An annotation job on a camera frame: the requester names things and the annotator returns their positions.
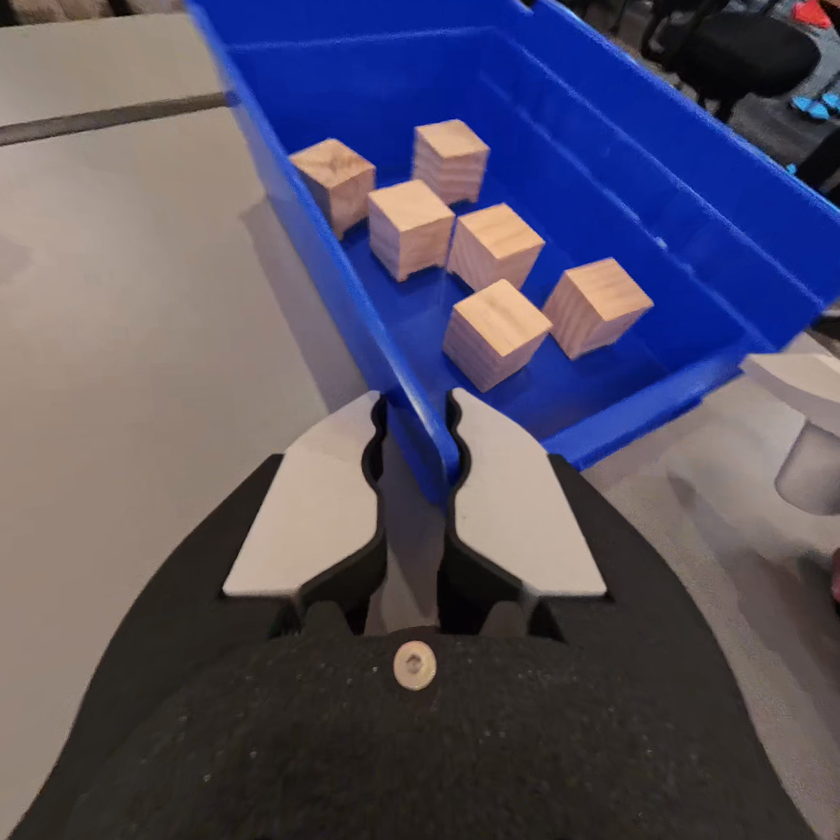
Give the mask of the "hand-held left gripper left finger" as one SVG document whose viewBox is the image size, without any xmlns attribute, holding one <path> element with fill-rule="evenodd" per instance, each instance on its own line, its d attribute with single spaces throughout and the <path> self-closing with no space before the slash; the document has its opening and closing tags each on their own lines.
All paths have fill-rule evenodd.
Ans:
<svg viewBox="0 0 840 840">
<path fill-rule="evenodd" d="M 362 634 L 386 573 L 382 445 L 386 400 L 366 392 L 299 436 L 280 458 L 222 585 L 227 598 L 281 599 L 304 619 L 334 603 Z"/>
</svg>

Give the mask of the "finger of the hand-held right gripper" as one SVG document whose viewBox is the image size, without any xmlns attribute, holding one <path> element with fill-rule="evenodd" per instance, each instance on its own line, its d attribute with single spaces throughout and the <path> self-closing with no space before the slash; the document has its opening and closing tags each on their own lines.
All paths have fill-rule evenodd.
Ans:
<svg viewBox="0 0 840 840">
<path fill-rule="evenodd" d="M 839 513 L 839 361 L 824 353 L 751 353 L 742 372 L 804 417 L 775 478 L 778 494 L 815 516 Z"/>
</svg>

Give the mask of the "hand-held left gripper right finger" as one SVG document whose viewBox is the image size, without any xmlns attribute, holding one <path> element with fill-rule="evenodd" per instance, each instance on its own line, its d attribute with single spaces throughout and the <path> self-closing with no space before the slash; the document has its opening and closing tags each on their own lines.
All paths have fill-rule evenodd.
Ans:
<svg viewBox="0 0 840 840">
<path fill-rule="evenodd" d="M 447 395 L 459 473 L 446 506 L 437 612 L 447 634 L 479 634 L 500 608 L 532 623 L 543 604 L 598 601 L 608 587 L 550 455 L 465 388 Z"/>
</svg>

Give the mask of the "blue plastic bin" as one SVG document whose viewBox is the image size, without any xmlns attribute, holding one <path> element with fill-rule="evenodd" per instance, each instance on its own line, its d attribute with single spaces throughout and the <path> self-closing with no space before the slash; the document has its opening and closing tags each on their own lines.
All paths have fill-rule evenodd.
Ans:
<svg viewBox="0 0 840 840">
<path fill-rule="evenodd" d="M 462 119 L 490 147 L 478 207 L 507 203 L 546 242 L 522 293 L 615 258 L 654 307 L 577 361 L 546 339 L 485 400 L 584 469 L 782 350 L 838 299 L 838 209 L 565 7 L 537 2 L 185 2 L 280 223 L 425 497 L 459 452 L 444 356 L 467 288 L 396 282 L 366 226 L 338 240 L 289 153 L 334 138 L 378 183 L 411 173 L 417 125 Z"/>
</svg>

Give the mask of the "grey desk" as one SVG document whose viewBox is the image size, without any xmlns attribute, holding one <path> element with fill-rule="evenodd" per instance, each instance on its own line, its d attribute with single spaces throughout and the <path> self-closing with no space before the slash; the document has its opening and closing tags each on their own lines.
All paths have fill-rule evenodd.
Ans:
<svg viewBox="0 0 840 840">
<path fill-rule="evenodd" d="M 2 838 L 120 621 L 268 456 L 365 390 L 184 15 L 2 30 Z M 678 573 L 838 838 L 838 518 L 740 378 L 583 476 Z"/>
</svg>

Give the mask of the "black office chair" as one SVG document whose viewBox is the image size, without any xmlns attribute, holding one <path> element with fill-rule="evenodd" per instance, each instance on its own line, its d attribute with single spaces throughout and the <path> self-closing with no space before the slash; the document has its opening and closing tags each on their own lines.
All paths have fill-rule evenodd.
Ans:
<svg viewBox="0 0 840 840">
<path fill-rule="evenodd" d="M 640 53 L 694 90 L 697 103 L 717 103 L 728 123 L 749 95 L 775 98 L 818 67 L 812 37 L 770 12 L 727 12 L 728 2 L 655 1 Z"/>
</svg>

